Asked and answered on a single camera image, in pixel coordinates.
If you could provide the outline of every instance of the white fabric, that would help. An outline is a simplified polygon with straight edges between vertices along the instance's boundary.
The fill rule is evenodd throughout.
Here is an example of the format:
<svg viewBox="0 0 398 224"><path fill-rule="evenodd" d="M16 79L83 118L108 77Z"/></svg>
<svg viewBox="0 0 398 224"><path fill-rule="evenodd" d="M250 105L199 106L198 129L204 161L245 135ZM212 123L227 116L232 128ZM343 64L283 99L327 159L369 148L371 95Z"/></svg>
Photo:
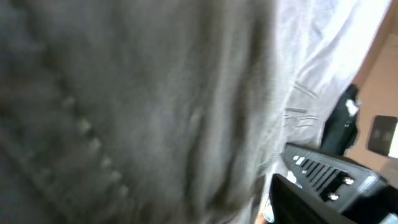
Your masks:
<svg viewBox="0 0 398 224"><path fill-rule="evenodd" d="M296 110L285 115L287 141L317 148L323 124L357 74L390 0L279 4L280 69L297 77L287 104Z"/></svg>

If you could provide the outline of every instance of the black object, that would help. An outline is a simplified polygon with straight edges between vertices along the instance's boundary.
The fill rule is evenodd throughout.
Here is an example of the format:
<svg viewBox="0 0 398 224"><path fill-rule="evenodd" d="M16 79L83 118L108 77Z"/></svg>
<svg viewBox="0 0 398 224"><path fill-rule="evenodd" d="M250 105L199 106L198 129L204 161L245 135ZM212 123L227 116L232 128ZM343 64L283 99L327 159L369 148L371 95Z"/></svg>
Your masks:
<svg viewBox="0 0 398 224"><path fill-rule="evenodd" d="M274 176L270 198L276 223L345 223L324 207L367 224L380 223L398 212L397 189L351 159L293 144L286 145L282 158L302 189Z"/></svg>
<svg viewBox="0 0 398 224"><path fill-rule="evenodd" d="M368 149L382 156L388 156L398 119L393 116L378 115L368 138Z"/></svg>
<svg viewBox="0 0 398 224"><path fill-rule="evenodd" d="M354 223L280 174L274 174L272 177L270 200L274 211L274 223Z"/></svg>
<svg viewBox="0 0 398 224"><path fill-rule="evenodd" d="M357 115L350 116L347 100L356 101L358 94L356 85L350 85L337 102L335 109L325 123L320 150L334 155L343 156L351 147L358 135L356 126Z"/></svg>

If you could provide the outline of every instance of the tan wall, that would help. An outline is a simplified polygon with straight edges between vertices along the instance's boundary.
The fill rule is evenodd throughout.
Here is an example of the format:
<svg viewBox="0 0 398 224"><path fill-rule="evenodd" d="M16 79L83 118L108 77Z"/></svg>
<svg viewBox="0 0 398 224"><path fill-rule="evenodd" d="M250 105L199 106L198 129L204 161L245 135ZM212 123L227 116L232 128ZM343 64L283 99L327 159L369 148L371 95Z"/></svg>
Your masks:
<svg viewBox="0 0 398 224"><path fill-rule="evenodd" d="M393 0L354 83L363 102L358 116L358 142L348 157L377 171L389 161L366 149L375 115L398 116L398 1Z"/></svg>

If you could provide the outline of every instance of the gray cloth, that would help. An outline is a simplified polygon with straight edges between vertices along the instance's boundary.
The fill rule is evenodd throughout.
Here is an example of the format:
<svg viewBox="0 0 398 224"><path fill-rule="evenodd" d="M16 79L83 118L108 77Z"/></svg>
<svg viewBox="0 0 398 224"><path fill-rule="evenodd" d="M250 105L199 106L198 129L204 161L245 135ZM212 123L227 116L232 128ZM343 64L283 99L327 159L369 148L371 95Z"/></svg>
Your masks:
<svg viewBox="0 0 398 224"><path fill-rule="evenodd" d="M1 1L0 150L31 189L0 198L1 221L242 213L280 152L295 80L280 72L275 12L268 0Z"/></svg>

